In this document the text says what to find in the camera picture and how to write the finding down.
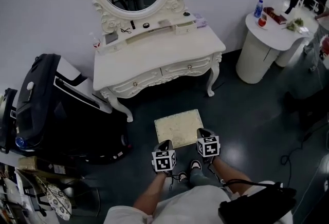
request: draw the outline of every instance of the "water bottle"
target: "water bottle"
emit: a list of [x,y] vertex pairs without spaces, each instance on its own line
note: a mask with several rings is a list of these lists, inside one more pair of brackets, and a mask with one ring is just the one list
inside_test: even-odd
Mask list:
[[261,17],[262,11],[263,11],[263,1],[262,0],[259,0],[258,3],[257,3],[257,6],[255,8],[255,12],[254,12],[253,15],[255,17]]

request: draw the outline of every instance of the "drawer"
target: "drawer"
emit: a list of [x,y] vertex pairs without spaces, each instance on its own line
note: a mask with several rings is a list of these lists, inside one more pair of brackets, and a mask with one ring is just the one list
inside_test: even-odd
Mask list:
[[167,75],[189,75],[189,76],[198,76],[204,74],[210,67],[212,63],[213,55],[203,57],[200,59],[184,61],[174,63],[161,68],[163,76]]
[[130,98],[138,94],[144,88],[155,85],[155,82],[161,79],[161,77],[161,70],[155,69],[136,76],[126,82],[110,86],[109,89],[117,97]]

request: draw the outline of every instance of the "blue light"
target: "blue light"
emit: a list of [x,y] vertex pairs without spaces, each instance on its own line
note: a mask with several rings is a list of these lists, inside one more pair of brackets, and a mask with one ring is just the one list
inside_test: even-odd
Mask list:
[[19,148],[24,148],[27,146],[27,143],[25,142],[25,140],[22,137],[16,137],[15,139],[15,143]]

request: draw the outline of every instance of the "sneaker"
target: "sneaker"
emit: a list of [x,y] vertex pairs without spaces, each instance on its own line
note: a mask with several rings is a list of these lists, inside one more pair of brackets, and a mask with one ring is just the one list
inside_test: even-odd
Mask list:
[[308,69],[308,71],[309,72],[313,72],[313,71],[315,71],[317,69],[317,67],[316,66],[313,66],[313,67],[311,67],[310,69]]
[[178,173],[178,183],[181,183],[183,179],[187,179],[187,174],[184,171]]
[[202,169],[201,163],[198,160],[191,161],[190,169],[192,170],[195,168]]
[[309,53],[309,51],[308,50],[306,50],[306,46],[303,48],[303,53],[305,54],[305,55],[307,55],[308,53]]

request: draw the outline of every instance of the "small bottle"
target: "small bottle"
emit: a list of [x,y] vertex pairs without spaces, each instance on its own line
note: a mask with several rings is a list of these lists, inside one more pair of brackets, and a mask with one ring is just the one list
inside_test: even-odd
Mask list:
[[99,47],[101,46],[101,41],[95,37],[93,32],[89,33],[89,36],[92,39],[93,47],[98,51]]
[[260,18],[262,15],[262,11],[263,11],[263,1],[259,0],[253,15],[257,18]]

